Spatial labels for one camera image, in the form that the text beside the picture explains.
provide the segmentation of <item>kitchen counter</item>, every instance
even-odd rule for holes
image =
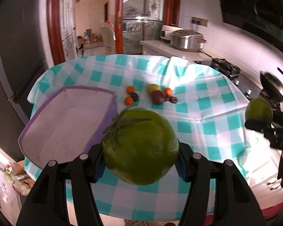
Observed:
[[[172,57],[177,56],[183,59],[188,60],[189,62],[194,61],[203,61],[203,60],[211,60],[210,57],[203,53],[194,53],[194,52],[184,52],[178,49],[171,47],[170,44],[165,43],[161,40],[142,40],[140,44],[143,47],[143,55],[158,55],[158,56],[165,56],[165,57]],[[207,54],[211,55],[213,58],[220,58],[215,53],[212,53],[207,50],[203,50]]]

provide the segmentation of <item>pomelo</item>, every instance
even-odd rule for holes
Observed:
[[[140,107],[127,108],[105,130],[104,160],[119,179],[148,185],[162,178],[177,159],[179,144],[166,118]]]
[[[263,98],[254,98],[245,110],[245,120],[257,120],[270,125],[272,123],[272,108]]]

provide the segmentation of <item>white countertop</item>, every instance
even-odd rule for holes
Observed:
[[[175,49],[171,47],[170,44],[165,43],[161,40],[142,40],[140,41],[141,45],[148,47],[150,49],[153,49],[157,52],[159,52],[162,55],[165,55],[166,57],[170,58],[172,56],[177,56],[183,59],[188,60],[189,62],[193,61],[200,61],[200,60],[210,60],[211,58],[206,56],[203,53],[194,53],[194,52],[184,52],[180,51],[178,49]],[[211,55],[213,58],[220,58],[215,53],[209,52],[207,50],[203,50],[207,54]]]

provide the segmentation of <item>black refrigerator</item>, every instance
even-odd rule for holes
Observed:
[[[24,158],[18,137],[30,119],[28,94],[47,69],[38,18],[39,0],[0,0],[0,148]]]

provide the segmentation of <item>screw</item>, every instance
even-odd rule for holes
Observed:
[[[86,160],[88,158],[88,154],[84,153],[80,155],[81,160]]]
[[[194,154],[193,154],[193,158],[199,160],[199,159],[201,158],[201,154],[199,154],[199,153],[194,153]]]
[[[234,164],[231,160],[225,160],[225,163],[230,167]]]
[[[48,165],[49,165],[50,167],[53,167],[55,164],[56,164],[56,161],[54,161],[54,160],[51,160],[51,161],[49,161],[49,163],[48,163]]]

